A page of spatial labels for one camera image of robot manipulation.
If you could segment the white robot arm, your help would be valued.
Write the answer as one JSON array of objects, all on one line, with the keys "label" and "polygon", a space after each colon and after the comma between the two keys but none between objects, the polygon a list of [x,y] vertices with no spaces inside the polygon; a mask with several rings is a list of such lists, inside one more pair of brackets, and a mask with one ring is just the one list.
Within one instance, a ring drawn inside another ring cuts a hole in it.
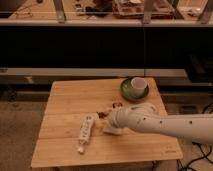
[{"label": "white robot arm", "polygon": [[114,128],[156,133],[213,145],[213,114],[160,115],[152,103],[114,108],[108,115]]}]

